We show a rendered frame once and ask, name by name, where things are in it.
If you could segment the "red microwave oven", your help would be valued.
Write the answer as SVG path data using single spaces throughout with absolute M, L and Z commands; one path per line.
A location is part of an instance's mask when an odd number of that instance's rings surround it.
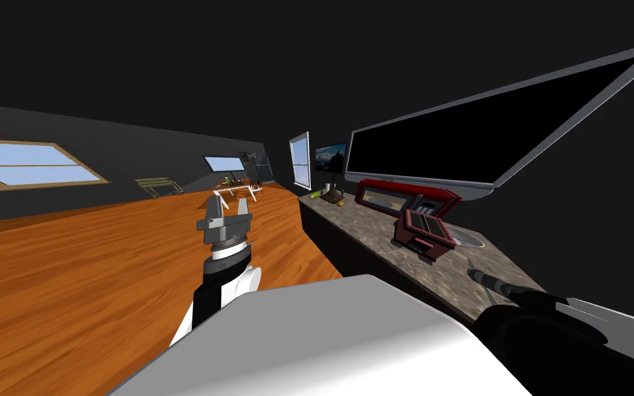
M 375 179 L 359 181 L 355 196 L 358 204 L 395 218 L 405 210 L 442 218 L 460 201 L 450 190 Z

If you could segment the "dark tall cabinet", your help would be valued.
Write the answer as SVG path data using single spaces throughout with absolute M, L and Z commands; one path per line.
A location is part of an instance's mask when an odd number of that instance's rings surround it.
M 239 152 L 244 169 L 252 184 L 270 184 L 275 182 L 274 174 L 266 156 L 258 153 Z

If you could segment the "wood framed window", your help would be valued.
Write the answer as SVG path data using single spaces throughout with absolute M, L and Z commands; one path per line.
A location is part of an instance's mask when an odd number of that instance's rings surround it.
M 55 143 L 0 140 L 0 191 L 107 182 Z

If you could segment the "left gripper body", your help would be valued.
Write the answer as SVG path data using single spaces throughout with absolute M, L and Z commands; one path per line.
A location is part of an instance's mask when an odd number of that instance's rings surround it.
M 211 251 L 217 252 L 245 243 L 252 218 L 252 214 L 238 214 L 201 219 L 197 221 L 197 230 L 204 231 L 204 244 L 211 244 Z

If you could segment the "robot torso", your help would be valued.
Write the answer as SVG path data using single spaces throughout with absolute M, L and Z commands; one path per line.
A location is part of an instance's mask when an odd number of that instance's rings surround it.
M 531 396 L 460 322 L 370 275 L 238 296 L 109 396 Z

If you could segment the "white framed window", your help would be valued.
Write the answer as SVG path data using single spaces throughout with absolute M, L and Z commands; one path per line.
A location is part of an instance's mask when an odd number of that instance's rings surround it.
M 289 141 L 294 184 L 311 189 L 309 133 L 305 132 Z

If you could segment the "grey round plate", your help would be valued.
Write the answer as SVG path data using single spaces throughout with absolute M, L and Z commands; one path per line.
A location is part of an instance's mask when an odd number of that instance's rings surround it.
M 444 225 L 458 246 L 474 249 L 481 249 L 485 247 L 485 242 L 480 238 L 477 238 L 476 236 L 471 235 L 470 233 L 453 225 L 447 223 Z

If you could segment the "grey framed dark window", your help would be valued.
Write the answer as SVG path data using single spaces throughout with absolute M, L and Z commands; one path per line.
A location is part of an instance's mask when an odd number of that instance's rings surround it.
M 634 80 L 634 48 L 352 132 L 351 182 L 489 195 Z

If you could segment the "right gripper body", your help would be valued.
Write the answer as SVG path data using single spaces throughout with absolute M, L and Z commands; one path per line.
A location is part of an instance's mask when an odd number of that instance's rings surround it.
M 467 262 L 469 265 L 466 271 L 468 277 L 484 288 L 492 304 L 514 304 L 514 301 L 510 298 L 510 294 L 516 287 L 515 285 L 477 269 L 470 258 L 467 259 Z

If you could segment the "brown knife block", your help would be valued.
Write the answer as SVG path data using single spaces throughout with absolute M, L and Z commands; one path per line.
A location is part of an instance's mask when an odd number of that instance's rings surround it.
M 321 191 L 320 198 L 331 204 L 337 204 L 344 199 L 343 192 L 336 189 L 335 184 L 325 184 L 325 188 Z

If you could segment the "flat screen television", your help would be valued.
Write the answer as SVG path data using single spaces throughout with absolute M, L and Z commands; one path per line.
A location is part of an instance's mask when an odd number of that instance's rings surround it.
M 345 164 L 347 143 L 331 144 L 315 149 L 315 171 L 341 173 Z

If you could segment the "wooden bench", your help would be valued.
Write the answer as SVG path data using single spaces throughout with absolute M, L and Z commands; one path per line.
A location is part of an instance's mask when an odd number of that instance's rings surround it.
M 174 195 L 184 194 L 184 191 L 179 187 L 179 185 L 169 177 L 144 178 L 136 179 L 135 181 L 138 183 L 139 187 L 150 194 L 150 196 L 154 199 L 160 198 L 160 194 L 156 191 L 156 189 L 161 187 L 171 187 L 174 190 Z

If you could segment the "white table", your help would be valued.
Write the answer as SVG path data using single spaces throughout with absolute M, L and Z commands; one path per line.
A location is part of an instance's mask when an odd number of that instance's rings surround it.
M 260 181 L 252 181 L 249 177 L 245 177 L 239 179 L 237 182 L 225 182 L 217 185 L 215 188 L 211 189 L 211 193 L 219 198 L 219 202 L 223 206 L 224 209 L 229 209 L 226 200 L 223 198 L 223 193 L 229 193 L 232 196 L 235 196 L 235 193 L 239 190 L 246 190 L 249 192 L 251 198 L 256 201 L 256 193 L 263 193 L 263 185 Z

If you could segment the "red toaster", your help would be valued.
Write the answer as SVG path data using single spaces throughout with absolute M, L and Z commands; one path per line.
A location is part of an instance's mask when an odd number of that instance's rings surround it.
M 440 218 L 409 209 L 395 222 L 393 239 L 429 261 L 457 246 Z

